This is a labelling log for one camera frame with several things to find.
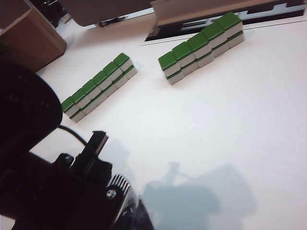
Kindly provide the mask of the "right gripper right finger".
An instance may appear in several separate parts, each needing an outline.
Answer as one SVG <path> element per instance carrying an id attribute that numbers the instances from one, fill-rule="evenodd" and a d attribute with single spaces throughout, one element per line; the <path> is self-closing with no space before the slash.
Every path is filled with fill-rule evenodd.
<path id="1" fill-rule="evenodd" d="M 135 230 L 154 230 L 154 226 L 149 217 L 148 211 L 139 197 L 138 206 L 134 219 L 134 229 Z"/>

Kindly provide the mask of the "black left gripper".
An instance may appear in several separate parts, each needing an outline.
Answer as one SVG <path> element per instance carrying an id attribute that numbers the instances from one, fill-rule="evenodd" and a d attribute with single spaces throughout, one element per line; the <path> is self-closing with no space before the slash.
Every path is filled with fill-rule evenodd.
<path id="1" fill-rule="evenodd" d="M 15 230 L 107 230 L 114 209 L 106 198 L 110 163 L 98 157 L 107 141 L 95 131 L 77 156 L 49 163 L 31 152 L 0 164 L 0 213 Z"/>

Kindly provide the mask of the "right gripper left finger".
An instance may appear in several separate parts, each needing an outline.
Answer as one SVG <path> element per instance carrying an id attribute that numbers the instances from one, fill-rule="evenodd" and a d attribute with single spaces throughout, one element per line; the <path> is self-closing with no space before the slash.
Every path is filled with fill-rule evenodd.
<path id="1" fill-rule="evenodd" d="M 137 230 L 138 200 L 124 204 L 118 219 L 119 230 Z"/>

